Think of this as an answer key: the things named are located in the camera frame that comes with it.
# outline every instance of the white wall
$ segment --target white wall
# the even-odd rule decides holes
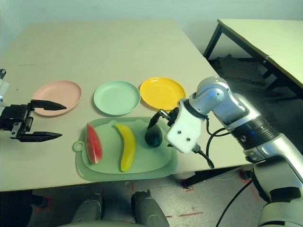
[[[174,18],[203,52],[218,18],[303,20],[303,0],[0,0],[0,9],[1,52],[30,22]],[[221,37],[212,57],[228,53],[247,56]]]

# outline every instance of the red tape marking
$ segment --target red tape marking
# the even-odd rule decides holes
[[[183,188],[183,192],[191,192],[191,191],[194,191],[195,190],[195,188],[191,188],[191,189],[185,189],[185,188]]]
[[[46,197],[46,198],[47,198],[47,206],[44,208],[37,207],[36,212],[46,212],[50,210],[53,199],[52,197]]]
[[[254,188],[251,185],[250,185],[250,189],[251,189],[252,193],[254,194],[256,200],[259,202],[259,198],[257,196],[257,193],[255,192]]]
[[[248,183],[250,182],[249,180],[243,180],[241,175],[240,175],[240,171],[238,172],[238,177],[240,178],[240,180],[242,181],[242,183]]]
[[[203,214],[203,212],[196,212],[196,213],[190,213],[190,214],[181,214],[179,217],[186,217],[186,216],[192,216],[192,215],[197,215],[197,214]]]

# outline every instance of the pink plate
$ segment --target pink plate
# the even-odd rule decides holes
[[[81,88],[78,84],[68,81],[59,80],[44,85],[39,88],[33,96],[33,99],[53,101],[66,106],[65,110],[44,110],[36,108],[35,112],[44,116],[59,116],[72,110],[80,101],[82,95]]]

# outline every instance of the avocado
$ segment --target avocado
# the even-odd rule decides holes
[[[158,125],[149,128],[145,133],[145,142],[152,148],[157,148],[163,141],[162,131]]]

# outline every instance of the cutting board handle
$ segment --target cutting board handle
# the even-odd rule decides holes
[[[78,141],[74,142],[74,144],[72,145],[72,149],[74,152],[82,151],[83,146],[84,146],[84,142],[81,140],[78,140]]]

